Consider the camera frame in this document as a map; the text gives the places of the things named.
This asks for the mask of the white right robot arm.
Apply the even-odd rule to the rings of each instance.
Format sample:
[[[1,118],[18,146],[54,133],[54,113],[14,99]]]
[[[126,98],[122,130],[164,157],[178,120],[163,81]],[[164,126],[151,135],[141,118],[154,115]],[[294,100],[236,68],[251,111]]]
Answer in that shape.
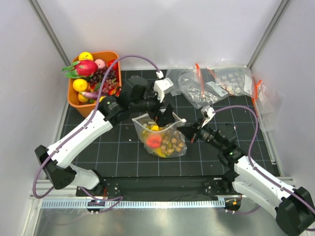
[[[192,143],[201,140],[219,150],[218,158],[229,170],[224,174],[222,190],[247,196],[269,212],[280,229],[288,236],[298,236],[315,221],[314,204],[310,193],[281,181],[236,145],[232,125],[223,124],[217,130],[196,122],[178,130]]]

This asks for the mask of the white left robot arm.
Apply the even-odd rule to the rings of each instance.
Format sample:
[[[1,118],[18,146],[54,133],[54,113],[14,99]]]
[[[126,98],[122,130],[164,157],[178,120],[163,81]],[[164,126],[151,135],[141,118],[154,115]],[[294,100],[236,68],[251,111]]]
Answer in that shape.
[[[38,146],[35,155],[43,171],[56,190],[69,185],[86,189],[92,196],[103,194],[105,181],[95,170],[87,170],[72,164],[74,158],[92,141],[110,131],[133,113],[147,113],[163,127],[175,121],[173,108],[168,105],[160,111],[165,95],[173,89],[170,79],[159,79],[148,86],[148,81],[132,76],[123,84],[119,96],[111,95],[96,105],[87,118],[58,142],[45,147]]]

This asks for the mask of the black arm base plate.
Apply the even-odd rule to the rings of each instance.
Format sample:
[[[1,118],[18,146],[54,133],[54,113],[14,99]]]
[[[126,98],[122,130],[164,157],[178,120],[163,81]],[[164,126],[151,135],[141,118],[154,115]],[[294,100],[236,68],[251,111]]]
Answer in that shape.
[[[104,177],[94,189],[93,196],[117,197],[148,201],[171,200],[181,196],[240,195],[226,176],[190,177]]]

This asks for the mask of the brown longan cluster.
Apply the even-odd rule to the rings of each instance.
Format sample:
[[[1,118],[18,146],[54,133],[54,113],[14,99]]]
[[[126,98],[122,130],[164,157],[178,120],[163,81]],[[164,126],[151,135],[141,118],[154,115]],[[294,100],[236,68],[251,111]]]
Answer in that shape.
[[[162,154],[165,154],[166,156],[179,154],[185,147],[185,139],[179,131],[175,130],[172,133],[168,132],[162,135],[162,143],[160,147]]]

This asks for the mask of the yellow banana bunch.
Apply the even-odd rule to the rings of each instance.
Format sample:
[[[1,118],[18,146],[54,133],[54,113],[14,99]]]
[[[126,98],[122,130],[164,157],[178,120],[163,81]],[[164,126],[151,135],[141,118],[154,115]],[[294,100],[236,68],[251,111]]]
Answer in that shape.
[[[144,148],[149,154],[166,158],[165,147],[162,149],[162,146],[165,146],[163,143],[164,135],[162,130],[163,128],[156,124],[149,124],[140,132],[140,138],[144,144]]]

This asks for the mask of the orange red peach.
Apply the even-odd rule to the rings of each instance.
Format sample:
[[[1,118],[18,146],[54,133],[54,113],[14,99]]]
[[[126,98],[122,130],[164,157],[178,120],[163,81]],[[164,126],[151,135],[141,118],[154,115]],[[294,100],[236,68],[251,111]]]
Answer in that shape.
[[[161,146],[162,143],[162,136],[158,133],[152,133],[149,134],[148,137],[146,138],[146,145],[149,148],[159,148]]]

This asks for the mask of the clear polka dot zip bag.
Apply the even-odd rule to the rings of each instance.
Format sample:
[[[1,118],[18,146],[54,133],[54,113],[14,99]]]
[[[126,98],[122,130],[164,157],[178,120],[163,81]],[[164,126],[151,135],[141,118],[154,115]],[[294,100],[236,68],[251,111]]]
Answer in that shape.
[[[144,114],[133,118],[132,121],[140,141],[149,154],[161,158],[184,156],[187,152],[185,136],[178,130],[186,124],[186,119],[173,114],[175,121],[164,127]]]

